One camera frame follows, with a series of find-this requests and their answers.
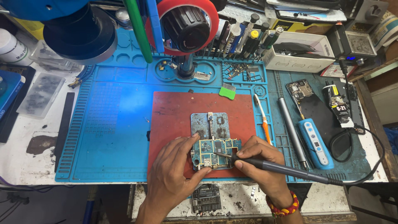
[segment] bracelet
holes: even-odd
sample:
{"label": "bracelet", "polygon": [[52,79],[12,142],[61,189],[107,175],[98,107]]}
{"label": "bracelet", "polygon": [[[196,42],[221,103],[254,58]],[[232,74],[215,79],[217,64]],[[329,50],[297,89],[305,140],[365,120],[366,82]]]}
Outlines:
{"label": "bracelet", "polygon": [[293,204],[290,207],[283,208],[281,210],[277,209],[272,204],[271,199],[268,197],[268,195],[265,197],[265,200],[267,201],[267,204],[268,204],[269,208],[271,209],[272,216],[274,216],[275,218],[287,216],[289,214],[293,214],[299,208],[299,206],[298,206],[299,200],[297,199],[297,196],[292,191],[290,191],[290,193],[293,196]]}

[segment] tape roll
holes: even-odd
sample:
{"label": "tape roll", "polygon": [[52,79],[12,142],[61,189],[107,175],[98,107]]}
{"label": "tape roll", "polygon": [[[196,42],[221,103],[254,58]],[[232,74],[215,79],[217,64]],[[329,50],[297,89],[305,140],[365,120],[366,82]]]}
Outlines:
{"label": "tape roll", "polygon": [[[203,46],[207,46],[210,43],[210,41],[214,38],[214,36],[216,35],[218,25],[219,25],[219,15],[218,15],[217,10],[214,7],[213,3],[211,3],[209,0],[162,0],[157,5],[159,18],[162,18],[162,16],[164,14],[166,14],[168,11],[170,11],[174,8],[180,7],[180,6],[198,7],[208,15],[208,17],[210,19],[210,34],[209,34],[209,38],[207,39],[206,43],[203,45]],[[146,23],[145,23],[145,31],[146,31],[146,35],[148,36],[149,43],[153,47],[155,47],[155,41],[153,39],[152,28],[150,25],[149,18],[147,18]],[[193,52],[184,53],[184,52],[179,51],[178,49],[164,46],[164,53],[167,55],[183,56],[183,55],[189,55]]]}

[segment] hand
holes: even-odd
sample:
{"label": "hand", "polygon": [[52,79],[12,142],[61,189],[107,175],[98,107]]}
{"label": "hand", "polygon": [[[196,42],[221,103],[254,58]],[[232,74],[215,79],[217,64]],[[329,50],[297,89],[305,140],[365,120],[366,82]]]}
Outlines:
{"label": "hand", "polygon": [[140,206],[136,224],[161,223],[212,171],[209,167],[203,168],[188,180],[183,175],[187,153],[199,139],[198,133],[188,138],[178,137],[160,150],[147,177],[148,193]]}
{"label": "hand", "polygon": [[[252,136],[236,154],[239,158],[257,157],[270,162],[285,164],[283,154],[265,140]],[[286,184],[284,174],[257,169],[250,163],[242,160],[235,161],[235,166],[258,183],[260,189],[271,198],[272,203],[283,209],[293,204],[293,198]]]}

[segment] blue repair mat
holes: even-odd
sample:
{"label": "blue repair mat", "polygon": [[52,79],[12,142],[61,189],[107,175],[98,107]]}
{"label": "blue repair mat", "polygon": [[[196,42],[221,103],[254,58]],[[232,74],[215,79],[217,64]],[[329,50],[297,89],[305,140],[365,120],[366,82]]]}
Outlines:
{"label": "blue repair mat", "polygon": [[[153,55],[154,62],[147,64],[141,55],[132,31],[118,29],[118,47],[114,55],[98,64],[95,73],[82,83],[73,112],[68,136],[61,155],[55,180],[58,182],[143,182],[148,168],[149,131],[151,127],[152,101],[155,91],[218,93],[223,83],[236,87],[237,94],[255,93],[268,120],[273,145],[285,155],[289,166],[299,167],[289,136],[284,127],[277,104],[277,89],[285,90],[288,82],[306,78],[319,96],[325,78],[311,73],[281,72],[279,80],[273,71],[265,71],[262,62],[255,75],[262,79],[244,81],[243,75],[228,79],[226,70],[232,63],[241,60],[211,59],[196,56],[195,71],[211,72],[209,81],[183,80],[176,76],[176,70],[165,66],[169,56]],[[336,78],[326,78],[331,82]],[[293,102],[285,97],[290,113],[296,115]],[[265,139],[261,112],[253,102],[256,133]],[[354,135],[355,150],[349,162],[337,163],[333,170],[321,173],[340,180],[357,180],[370,171],[358,138]],[[217,178],[205,181],[242,180],[242,178]],[[287,177],[287,182],[304,182]]]}

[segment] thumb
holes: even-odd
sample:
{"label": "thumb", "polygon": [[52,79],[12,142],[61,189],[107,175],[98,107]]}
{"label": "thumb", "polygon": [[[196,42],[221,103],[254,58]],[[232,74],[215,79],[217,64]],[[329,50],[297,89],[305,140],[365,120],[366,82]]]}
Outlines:
{"label": "thumb", "polygon": [[188,181],[188,187],[190,189],[194,189],[199,184],[199,182],[202,181],[202,179],[206,176],[206,174],[208,174],[212,170],[213,170],[212,168],[206,167],[197,171]]}
{"label": "thumb", "polygon": [[244,162],[242,160],[235,161],[235,167],[242,171],[246,176],[252,178],[255,182],[261,181],[265,176],[269,175],[268,171],[257,169],[250,163]]}

